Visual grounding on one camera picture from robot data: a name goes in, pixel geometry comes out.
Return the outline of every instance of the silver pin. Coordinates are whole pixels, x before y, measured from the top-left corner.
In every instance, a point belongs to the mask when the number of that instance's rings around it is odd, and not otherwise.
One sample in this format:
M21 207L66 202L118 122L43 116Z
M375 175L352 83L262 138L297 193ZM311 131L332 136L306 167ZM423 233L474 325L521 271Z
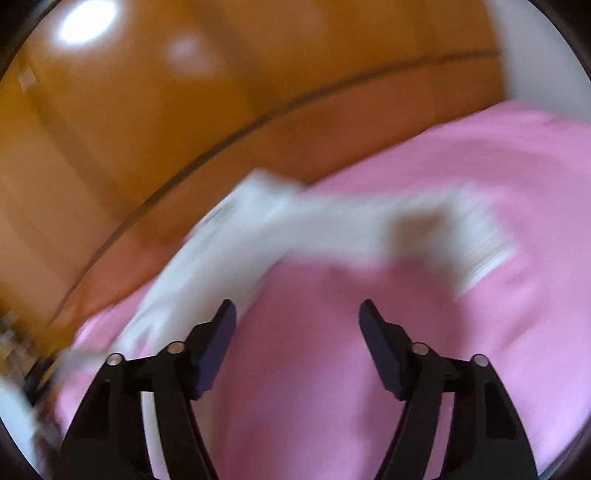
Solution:
M421 356L427 355L429 353L429 347L424 343L414 343L411 347L411 350L413 351L413 353L416 353L417 355Z
M167 347L167 352L173 355L177 353L182 353L184 351L184 343L183 342L173 342Z
M488 367L491 363L489 359L481 353L479 353L478 355L474 355L472 359L474 360L474 363L479 367Z
M123 361L123 355L120 353L112 353L107 357L107 365L114 367Z

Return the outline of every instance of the pink bedsheet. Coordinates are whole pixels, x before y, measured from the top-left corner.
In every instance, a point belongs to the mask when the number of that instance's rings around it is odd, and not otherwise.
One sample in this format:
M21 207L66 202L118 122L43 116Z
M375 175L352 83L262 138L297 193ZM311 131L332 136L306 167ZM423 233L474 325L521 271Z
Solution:
M468 181L519 253L458 300L420 265L343 268L302 257L277 264L216 381L220 424L210 450L220 478L374 477L401 404L381 385L359 331L367 298L442 355L487 354L545 469L591 413L590 155L589 127L507 102L314 187L372 194ZM122 327L141 296L91 320L93 334L76 345L98 345L103 325L111 333ZM65 426L89 381L64 391ZM427 478L439 472L445 434L441 428Z

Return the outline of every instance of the bed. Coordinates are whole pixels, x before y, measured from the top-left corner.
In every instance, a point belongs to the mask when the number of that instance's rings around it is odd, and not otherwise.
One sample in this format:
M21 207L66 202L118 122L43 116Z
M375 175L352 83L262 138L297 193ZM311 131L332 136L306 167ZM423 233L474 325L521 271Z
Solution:
M98 2L96 38L80 4L42 4L0 83L2 295L47 352L254 168L312 184L505 99L478 0Z

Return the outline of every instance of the wooden panel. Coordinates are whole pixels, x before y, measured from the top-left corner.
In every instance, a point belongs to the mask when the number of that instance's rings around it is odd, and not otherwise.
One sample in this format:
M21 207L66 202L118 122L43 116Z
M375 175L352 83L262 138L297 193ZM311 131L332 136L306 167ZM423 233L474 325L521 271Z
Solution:
M52 142L21 88L16 63L0 83L0 105L4 195L43 234L39 242L49 242L61 252L63 265L54 269L72 280L119 222Z
M423 52L400 0L216 0L280 102ZM215 5L202 3L209 11Z
M80 322L83 313L102 301L119 300L156 275L193 225L254 168L305 183L322 179L419 134L438 119L494 105L502 99L499 69L499 60L490 58L394 69L273 117L225 148L143 215L92 268L58 324ZM480 82L473 85L475 79ZM448 101L450 96L455 102ZM157 225L158 232L139 247L130 239L138 237L134 230L142 222ZM94 294L97 279L113 287L115 294Z
M484 2L415 0L405 4L428 58L496 51L496 38Z
M432 67L433 93L438 99L437 121L470 115L505 99L498 58L467 58Z
M86 273L62 336L156 275L253 168L311 183L503 99L481 0L105 0L105 32L64 38L87 4L60 2L0 82L0 296L45 325Z
M137 206L254 112L192 2L114 2L108 33L68 44L62 25L82 3L61 2L27 40L32 93L85 146L73 161L99 165Z

